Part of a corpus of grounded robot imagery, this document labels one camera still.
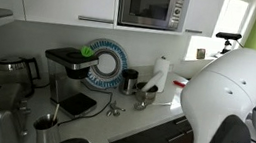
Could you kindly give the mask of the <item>wooden chopstick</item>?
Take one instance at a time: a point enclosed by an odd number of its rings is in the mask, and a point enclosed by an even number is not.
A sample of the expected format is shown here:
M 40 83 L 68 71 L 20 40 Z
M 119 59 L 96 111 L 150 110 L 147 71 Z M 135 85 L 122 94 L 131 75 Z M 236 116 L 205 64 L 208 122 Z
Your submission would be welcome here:
M 58 103 L 57 104 L 57 106 L 56 106 L 56 108 L 55 108 L 55 113 L 53 114 L 53 120 L 52 120 L 52 126 L 54 125 L 54 122 L 55 122 L 55 120 L 57 119 L 57 113 L 58 113 L 58 110 L 59 110 L 59 106 L 60 106 L 60 104 Z

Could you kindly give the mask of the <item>silver metal cup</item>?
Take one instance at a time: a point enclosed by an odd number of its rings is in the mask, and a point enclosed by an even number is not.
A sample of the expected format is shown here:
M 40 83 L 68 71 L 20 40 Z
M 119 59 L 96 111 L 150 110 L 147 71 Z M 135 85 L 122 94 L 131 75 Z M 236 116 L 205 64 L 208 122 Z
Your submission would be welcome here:
M 58 118 L 53 114 L 47 114 L 35 120 L 33 128 L 36 131 L 36 143 L 59 143 L 60 133 Z

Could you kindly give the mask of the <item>blue white decorative plate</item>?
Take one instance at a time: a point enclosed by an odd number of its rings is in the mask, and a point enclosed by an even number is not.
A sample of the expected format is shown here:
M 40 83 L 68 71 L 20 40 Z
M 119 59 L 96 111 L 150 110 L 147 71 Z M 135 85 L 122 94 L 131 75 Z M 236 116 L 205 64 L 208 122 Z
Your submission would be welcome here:
M 91 41 L 88 46 L 98 57 L 98 64 L 90 68 L 86 79 L 98 89 L 116 88 L 122 80 L 122 71 L 128 68 L 128 57 L 120 44 L 109 39 Z

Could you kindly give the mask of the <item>white pestle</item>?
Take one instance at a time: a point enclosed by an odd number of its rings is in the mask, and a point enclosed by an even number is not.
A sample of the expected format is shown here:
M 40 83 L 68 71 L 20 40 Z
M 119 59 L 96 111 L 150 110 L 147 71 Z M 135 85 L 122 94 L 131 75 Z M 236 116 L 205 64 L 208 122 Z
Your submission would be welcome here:
M 142 88 L 143 92 L 147 92 L 149 89 L 151 89 L 153 86 L 155 86 L 155 84 L 159 81 L 160 78 L 162 78 L 163 76 L 163 72 L 162 71 L 158 71 L 154 77 L 152 77 Z

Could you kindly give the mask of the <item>steel pot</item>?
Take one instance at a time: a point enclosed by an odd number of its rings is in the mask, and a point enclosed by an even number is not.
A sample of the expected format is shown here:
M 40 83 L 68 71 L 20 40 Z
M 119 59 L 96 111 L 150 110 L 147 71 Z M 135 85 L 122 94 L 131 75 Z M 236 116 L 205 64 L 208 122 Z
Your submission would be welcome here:
M 136 84 L 136 100 L 140 102 L 144 102 L 147 105 L 151 104 L 156 99 L 156 93 L 158 92 L 158 88 L 156 85 L 153 85 L 151 89 L 143 92 L 142 88 L 145 86 L 146 82 L 139 82 Z

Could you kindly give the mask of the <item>paper towel roll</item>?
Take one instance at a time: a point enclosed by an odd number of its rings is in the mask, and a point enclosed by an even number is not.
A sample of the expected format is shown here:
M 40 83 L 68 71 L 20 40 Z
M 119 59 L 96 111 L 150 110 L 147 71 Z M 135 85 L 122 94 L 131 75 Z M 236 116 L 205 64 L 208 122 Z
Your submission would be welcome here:
M 160 58 L 156 59 L 156 63 L 154 63 L 153 74 L 160 74 L 160 77 L 155 84 L 159 92 L 164 91 L 164 85 L 166 84 L 166 78 L 169 71 L 169 64 L 170 61 L 167 60 L 165 56 L 161 56 Z

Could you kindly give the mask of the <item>small metal utensil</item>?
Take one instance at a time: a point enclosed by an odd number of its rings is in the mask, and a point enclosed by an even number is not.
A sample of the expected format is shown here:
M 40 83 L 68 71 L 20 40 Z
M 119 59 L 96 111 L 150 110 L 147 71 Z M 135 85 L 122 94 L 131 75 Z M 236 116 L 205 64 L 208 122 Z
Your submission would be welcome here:
M 110 116 L 110 115 L 120 116 L 120 112 L 124 111 L 124 108 L 119 108 L 116 105 L 116 102 L 113 102 L 113 103 L 109 104 L 109 107 L 110 107 L 110 109 L 106 113 L 107 116 Z

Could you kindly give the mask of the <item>green plastic clip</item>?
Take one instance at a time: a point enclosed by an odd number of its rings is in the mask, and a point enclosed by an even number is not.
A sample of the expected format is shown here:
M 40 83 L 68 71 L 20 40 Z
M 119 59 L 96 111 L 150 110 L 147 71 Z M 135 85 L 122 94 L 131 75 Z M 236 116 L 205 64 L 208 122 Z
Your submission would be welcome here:
M 93 55 L 93 50 L 92 50 L 92 48 L 87 47 L 87 46 L 83 46 L 80 51 L 81 51 L 81 54 L 82 54 L 84 57 L 86 57 L 86 58 Z

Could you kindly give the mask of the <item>red object on counter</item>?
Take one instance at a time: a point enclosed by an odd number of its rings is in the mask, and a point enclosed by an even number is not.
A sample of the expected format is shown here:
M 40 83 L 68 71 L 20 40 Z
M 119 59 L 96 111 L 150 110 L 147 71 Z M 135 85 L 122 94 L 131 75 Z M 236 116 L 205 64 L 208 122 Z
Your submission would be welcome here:
M 186 85 L 184 83 L 178 82 L 178 80 L 174 80 L 173 83 L 179 87 L 185 87 Z

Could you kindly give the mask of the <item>black silver coffee machine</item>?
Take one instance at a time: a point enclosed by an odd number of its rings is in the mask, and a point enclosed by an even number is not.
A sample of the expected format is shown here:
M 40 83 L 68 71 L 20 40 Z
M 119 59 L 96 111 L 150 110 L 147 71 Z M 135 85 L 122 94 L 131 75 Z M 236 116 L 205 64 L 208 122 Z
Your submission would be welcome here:
M 87 78 L 90 67 L 98 64 L 98 57 L 86 57 L 76 48 L 56 48 L 45 51 L 51 102 L 69 118 L 78 118 L 96 108 L 96 101 L 81 93 L 81 81 Z

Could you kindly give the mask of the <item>stainless steel microwave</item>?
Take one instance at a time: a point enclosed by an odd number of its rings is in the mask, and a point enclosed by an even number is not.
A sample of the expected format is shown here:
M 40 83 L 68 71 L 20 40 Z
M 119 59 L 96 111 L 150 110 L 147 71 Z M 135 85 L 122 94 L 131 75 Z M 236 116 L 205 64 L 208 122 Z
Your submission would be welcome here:
M 118 23 L 176 31 L 188 0 L 120 0 Z

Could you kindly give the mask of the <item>silver toaster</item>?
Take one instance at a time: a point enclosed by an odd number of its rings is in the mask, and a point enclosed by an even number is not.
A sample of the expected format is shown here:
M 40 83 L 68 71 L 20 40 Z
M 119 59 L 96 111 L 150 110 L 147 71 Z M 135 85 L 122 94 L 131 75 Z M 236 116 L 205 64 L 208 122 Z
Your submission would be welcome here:
M 0 71 L 5 71 L 12 81 L 24 86 L 23 91 L 26 98 L 34 94 L 34 80 L 39 79 L 41 76 L 38 69 L 35 57 L 5 56 L 0 58 Z

